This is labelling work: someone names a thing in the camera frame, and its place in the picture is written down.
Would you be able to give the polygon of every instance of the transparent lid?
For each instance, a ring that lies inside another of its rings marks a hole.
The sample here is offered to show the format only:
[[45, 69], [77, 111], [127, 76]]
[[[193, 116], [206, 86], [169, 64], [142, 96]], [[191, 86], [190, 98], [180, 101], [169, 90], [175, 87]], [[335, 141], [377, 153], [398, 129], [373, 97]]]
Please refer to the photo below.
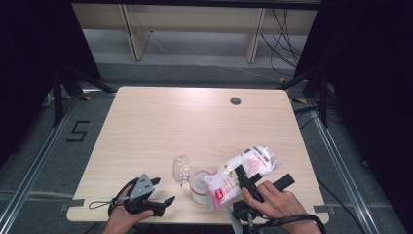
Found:
[[186, 155], [180, 155], [173, 162], [173, 178], [180, 183], [181, 187], [185, 182], [189, 182], [189, 159]]

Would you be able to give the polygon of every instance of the white plastic package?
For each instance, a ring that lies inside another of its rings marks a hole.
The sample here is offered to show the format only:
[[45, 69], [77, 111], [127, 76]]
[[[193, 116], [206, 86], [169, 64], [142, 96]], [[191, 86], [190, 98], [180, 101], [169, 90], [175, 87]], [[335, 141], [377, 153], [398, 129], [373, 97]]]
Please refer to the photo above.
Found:
[[206, 175], [206, 188], [215, 209], [222, 208], [241, 193], [234, 169], [243, 165], [248, 178], [256, 174], [265, 176], [280, 163], [266, 146], [250, 147], [218, 168], [215, 174]]

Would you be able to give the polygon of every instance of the wooden desk in background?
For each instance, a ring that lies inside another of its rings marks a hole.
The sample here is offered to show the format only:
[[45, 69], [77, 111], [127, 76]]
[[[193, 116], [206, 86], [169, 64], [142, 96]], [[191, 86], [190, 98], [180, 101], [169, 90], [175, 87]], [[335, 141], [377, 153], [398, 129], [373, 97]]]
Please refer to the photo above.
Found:
[[[231, 98], [239, 98], [235, 105]], [[131, 179], [147, 173], [160, 177], [150, 200], [176, 196], [163, 217], [146, 223], [229, 224], [224, 210], [197, 204], [189, 184], [172, 176], [176, 156], [187, 155], [191, 171], [216, 170], [240, 152], [266, 145], [282, 163], [264, 179], [275, 181], [290, 173], [295, 193], [306, 211], [328, 222], [319, 186], [285, 91], [211, 88], [123, 87], [119, 89], [80, 181], [71, 207], [72, 221], [106, 221], [107, 206], [90, 210], [93, 201], [110, 201]]]

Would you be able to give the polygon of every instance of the table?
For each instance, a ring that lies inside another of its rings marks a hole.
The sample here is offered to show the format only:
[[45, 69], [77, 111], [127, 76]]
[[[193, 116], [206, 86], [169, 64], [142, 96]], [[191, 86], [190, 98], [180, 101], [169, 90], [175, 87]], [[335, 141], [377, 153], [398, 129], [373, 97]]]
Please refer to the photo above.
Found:
[[290, 173], [296, 182], [288, 190], [308, 213], [328, 222], [328, 213], [314, 210], [324, 202], [285, 91], [166, 87], [119, 89], [73, 198], [85, 199], [84, 206], [69, 208], [67, 218], [106, 221], [107, 206], [90, 210], [89, 203], [109, 201], [128, 181], [147, 173], [161, 178], [150, 201], [176, 198], [163, 217], [144, 222], [229, 224], [224, 210], [197, 204], [189, 185], [181, 188], [174, 181], [173, 161], [185, 154], [191, 172], [216, 170], [259, 144], [273, 150], [282, 163], [261, 181]]

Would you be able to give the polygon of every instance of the desk leg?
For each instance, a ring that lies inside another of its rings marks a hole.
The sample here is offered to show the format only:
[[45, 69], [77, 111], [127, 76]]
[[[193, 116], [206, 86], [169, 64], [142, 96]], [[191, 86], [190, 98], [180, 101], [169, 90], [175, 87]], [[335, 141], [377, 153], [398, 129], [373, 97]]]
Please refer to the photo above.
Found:
[[249, 64], [253, 64], [255, 61], [255, 55], [257, 51], [259, 36], [261, 34], [261, 26], [264, 21], [264, 16], [265, 9], [257, 9], [257, 19], [255, 22], [254, 31], [252, 31], [251, 34], [244, 35], [246, 62], [248, 62]]
[[119, 5], [123, 15], [125, 30], [128, 33], [128, 42], [131, 48], [133, 61], [140, 61], [148, 42], [150, 31], [139, 30], [139, 22], [133, 17], [134, 5]]

